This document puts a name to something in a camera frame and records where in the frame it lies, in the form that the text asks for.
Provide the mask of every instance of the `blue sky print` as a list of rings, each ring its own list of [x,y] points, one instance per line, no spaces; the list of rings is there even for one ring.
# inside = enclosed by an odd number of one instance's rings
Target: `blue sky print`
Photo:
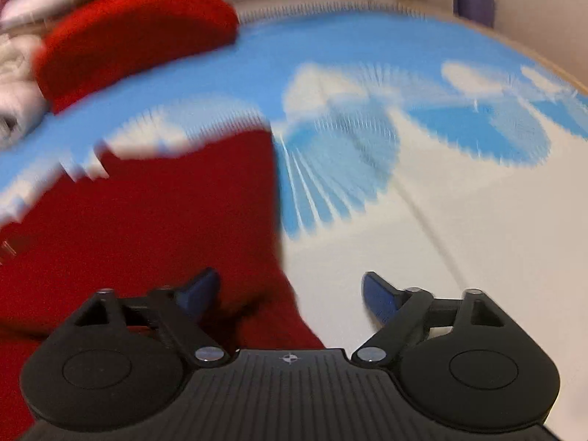
[[[326,69],[305,65],[284,106],[287,120],[272,130],[282,226],[290,237],[349,219],[386,191],[399,142],[380,101]]]
[[[385,108],[474,159],[536,165],[550,142],[528,104],[588,139],[587,98],[463,25],[378,11],[244,25],[235,45],[125,78],[0,151],[0,223],[34,203],[59,166],[99,174],[100,141],[121,154],[174,154],[230,130],[222,120],[262,114],[284,228],[296,237],[352,218],[386,190],[399,141]]]
[[[588,139],[588,96],[542,68],[523,66],[521,72],[545,95],[531,104],[571,134]]]
[[[445,61],[440,69],[441,84],[386,65],[346,69],[345,75],[471,157],[519,165],[548,157],[545,131],[518,100],[543,98],[540,91],[492,67]]]

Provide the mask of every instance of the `white wall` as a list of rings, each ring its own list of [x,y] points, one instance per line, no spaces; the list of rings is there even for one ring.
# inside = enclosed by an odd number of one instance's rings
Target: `white wall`
[[[453,0],[429,0],[452,11]],[[496,28],[588,85],[588,0],[496,0]]]

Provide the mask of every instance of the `purple object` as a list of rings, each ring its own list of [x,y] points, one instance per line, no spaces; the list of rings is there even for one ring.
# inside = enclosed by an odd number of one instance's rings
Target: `purple object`
[[[453,13],[494,28],[494,0],[453,0]]]

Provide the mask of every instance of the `black ridged surface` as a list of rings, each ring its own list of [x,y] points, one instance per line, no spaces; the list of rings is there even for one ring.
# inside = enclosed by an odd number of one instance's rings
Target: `black ridged surface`
[[[289,355],[295,355],[293,361]],[[116,431],[76,433],[38,422],[22,441],[553,441],[533,426],[474,434],[425,418],[381,370],[341,350],[243,350],[230,365],[197,371],[154,417]]]

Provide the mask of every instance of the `red cloth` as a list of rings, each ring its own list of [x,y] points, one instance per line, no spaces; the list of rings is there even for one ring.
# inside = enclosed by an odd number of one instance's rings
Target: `red cloth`
[[[94,0],[64,18],[33,62],[52,111],[120,79],[234,42],[223,0]]]
[[[38,346],[39,341],[0,327],[0,441],[14,441],[33,421],[18,381],[22,365]]]
[[[49,333],[99,288],[138,296],[210,266],[221,288],[203,326],[227,349],[323,347],[277,262],[269,131],[245,131],[176,159],[106,152],[101,161],[109,178],[63,175],[22,223],[0,230],[0,243],[20,247],[0,267],[0,324]],[[2,360],[10,350],[0,344]],[[26,428],[28,419],[10,418]],[[0,430],[0,440],[6,436]]]

